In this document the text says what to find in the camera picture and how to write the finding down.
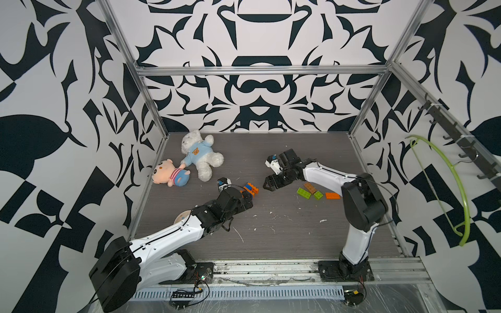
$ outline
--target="blue sweater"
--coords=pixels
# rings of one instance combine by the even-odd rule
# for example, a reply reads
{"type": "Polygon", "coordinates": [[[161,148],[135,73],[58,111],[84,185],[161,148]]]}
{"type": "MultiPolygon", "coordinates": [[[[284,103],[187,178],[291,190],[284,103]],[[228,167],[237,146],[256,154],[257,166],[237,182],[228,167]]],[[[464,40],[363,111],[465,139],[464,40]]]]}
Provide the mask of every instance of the blue sweater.
{"type": "Polygon", "coordinates": [[[212,148],[210,147],[208,142],[206,142],[205,140],[202,142],[197,142],[189,148],[188,155],[182,160],[182,162],[185,163],[186,166],[189,166],[193,163],[196,164],[204,155],[209,152],[212,152],[212,148]]]}

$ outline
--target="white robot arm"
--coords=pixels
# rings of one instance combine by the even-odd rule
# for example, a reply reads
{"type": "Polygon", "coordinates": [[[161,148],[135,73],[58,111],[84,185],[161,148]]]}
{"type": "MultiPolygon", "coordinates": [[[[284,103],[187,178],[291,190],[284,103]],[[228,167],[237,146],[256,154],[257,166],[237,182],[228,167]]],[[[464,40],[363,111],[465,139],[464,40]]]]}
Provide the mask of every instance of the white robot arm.
{"type": "Polygon", "coordinates": [[[233,216],[253,206],[250,192],[230,184],[225,178],[219,179],[219,197],[196,206],[172,226],[130,242],[124,237],[110,242],[89,273],[104,312],[122,306],[136,290],[162,281],[191,279],[196,263],[186,250],[177,249],[219,228],[229,231],[233,216]]]}
{"type": "Polygon", "coordinates": [[[368,249],[384,214],[388,211],[386,202],[371,175],[348,174],[323,166],[316,160],[302,161],[289,149],[284,153],[271,155],[266,165],[275,174],[266,178],[264,189],[274,191],[300,179],[317,183],[343,196],[345,214],[350,222],[348,237],[339,256],[339,267],[335,274],[344,279],[357,280],[368,267],[368,249]]]}

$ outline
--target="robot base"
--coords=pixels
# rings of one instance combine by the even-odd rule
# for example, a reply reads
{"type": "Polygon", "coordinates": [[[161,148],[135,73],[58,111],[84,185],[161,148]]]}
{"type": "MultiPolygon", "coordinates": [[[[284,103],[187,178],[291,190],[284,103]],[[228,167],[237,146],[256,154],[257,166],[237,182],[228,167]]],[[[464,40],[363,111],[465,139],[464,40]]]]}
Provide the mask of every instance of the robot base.
{"type": "Polygon", "coordinates": [[[319,261],[318,272],[322,281],[360,281],[360,276],[364,281],[374,280],[368,258],[357,265],[352,265],[344,258],[342,252],[339,261],[319,261]]]}
{"type": "Polygon", "coordinates": [[[176,251],[181,255],[184,262],[186,263],[186,270],[181,275],[180,278],[176,280],[166,280],[162,281],[160,285],[172,285],[172,284],[192,284],[195,283],[197,278],[205,276],[205,281],[210,282],[212,280],[212,273],[214,272],[214,263],[196,263],[191,257],[187,250],[176,251]]]}

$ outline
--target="pink plush doll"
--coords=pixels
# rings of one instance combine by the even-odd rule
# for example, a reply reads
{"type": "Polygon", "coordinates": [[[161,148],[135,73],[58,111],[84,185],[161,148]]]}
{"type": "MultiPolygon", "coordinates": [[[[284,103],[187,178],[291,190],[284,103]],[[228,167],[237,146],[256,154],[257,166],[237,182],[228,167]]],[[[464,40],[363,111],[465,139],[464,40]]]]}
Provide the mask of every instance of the pink plush doll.
{"type": "Polygon", "coordinates": [[[167,186],[172,187],[176,186],[184,186],[188,182],[189,179],[189,171],[184,168],[186,165],[184,163],[181,164],[178,168],[172,164],[172,160],[167,159],[158,163],[158,165],[153,170],[153,182],[155,184],[165,184],[167,186]]]}

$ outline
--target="green lego brick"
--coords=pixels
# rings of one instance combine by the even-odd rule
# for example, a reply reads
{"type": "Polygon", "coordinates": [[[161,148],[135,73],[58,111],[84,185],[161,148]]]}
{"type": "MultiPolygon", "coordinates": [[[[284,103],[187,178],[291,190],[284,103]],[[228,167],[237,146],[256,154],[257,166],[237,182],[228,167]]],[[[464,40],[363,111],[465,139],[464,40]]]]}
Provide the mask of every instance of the green lego brick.
{"type": "Polygon", "coordinates": [[[308,191],[304,190],[303,188],[299,188],[298,191],[297,191],[298,195],[302,196],[302,197],[305,197],[307,199],[310,199],[311,197],[311,193],[309,193],[308,191]]]}
{"type": "Polygon", "coordinates": [[[322,198],[324,195],[322,192],[317,191],[313,194],[313,196],[315,197],[315,199],[320,200],[320,198],[322,198]]]}

